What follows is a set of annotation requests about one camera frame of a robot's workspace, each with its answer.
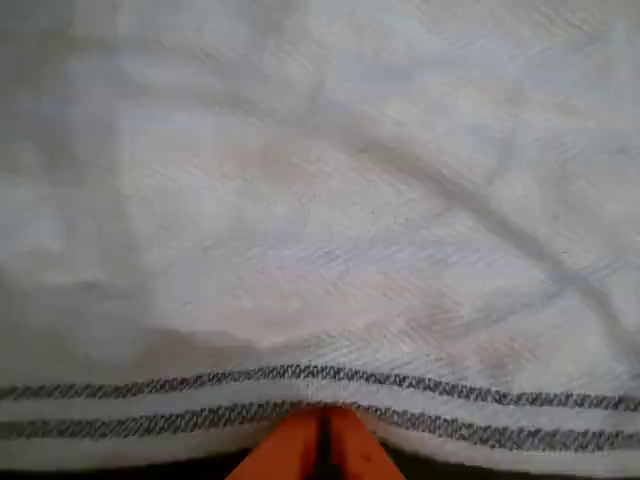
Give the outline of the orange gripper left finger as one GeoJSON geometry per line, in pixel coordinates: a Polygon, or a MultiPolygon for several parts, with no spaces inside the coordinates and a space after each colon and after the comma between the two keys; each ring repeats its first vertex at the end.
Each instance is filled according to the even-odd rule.
{"type": "Polygon", "coordinates": [[[290,414],[240,462],[227,479],[310,479],[316,469],[320,421],[320,410],[290,414]]]}

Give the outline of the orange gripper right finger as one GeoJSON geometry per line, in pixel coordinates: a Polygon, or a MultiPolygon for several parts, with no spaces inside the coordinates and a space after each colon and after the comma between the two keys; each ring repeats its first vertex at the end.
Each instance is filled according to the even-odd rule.
{"type": "Polygon", "coordinates": [[[387,455],[377,438],[350,409],[327,411],[330,458],[338,479],[400,480],[403,474],[387,455]]]}

